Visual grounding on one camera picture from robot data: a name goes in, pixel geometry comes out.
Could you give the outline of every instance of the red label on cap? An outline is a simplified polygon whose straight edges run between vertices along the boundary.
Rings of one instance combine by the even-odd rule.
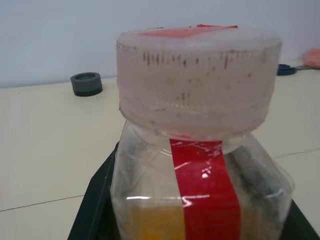
[[[170,140],[186,240],[239,240],[241,212],[222,142]]]
[[[185,27],[185,28],[172,28],[172,29],[158,29],[152,31],[141,32],[141,36],[153,36],[153,37],[168,37],[168,38],[186,38],[197,34],[206,32],[212,32],[217,30],[224,30],[230,28],[237,28],[237,26],[210,26],[210,25],[198,25],[197,27]]]

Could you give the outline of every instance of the blue scissors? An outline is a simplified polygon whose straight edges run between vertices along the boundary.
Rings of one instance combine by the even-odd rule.
[[[290,66],[286,64],[279,64],[278,65],[278,72],[276,73],[278,76],[288,76],[293,75],[299,70],[309,70],[313,69],[311,66],[301,65],[301,66]]]

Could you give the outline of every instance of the black tray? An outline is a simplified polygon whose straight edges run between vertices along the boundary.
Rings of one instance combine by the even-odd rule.
[[[68,240],[121,240],[110,199],[117,148],[91,178]],[[320,240],[294,201],[280,240]]]

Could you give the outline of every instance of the white wall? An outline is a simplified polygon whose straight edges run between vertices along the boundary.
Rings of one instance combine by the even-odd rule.
[[[320,47],[320,0],[1,0],[0,87],[116,74],[124,31],[196,24],[271,27],[283,59]]]

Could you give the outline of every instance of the white plastic cap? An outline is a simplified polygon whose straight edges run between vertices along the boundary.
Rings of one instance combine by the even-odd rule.
[[[120,110],[175,138],[224,140],[266,118],[281,49],[268,30],[188,27],[123,33]]]

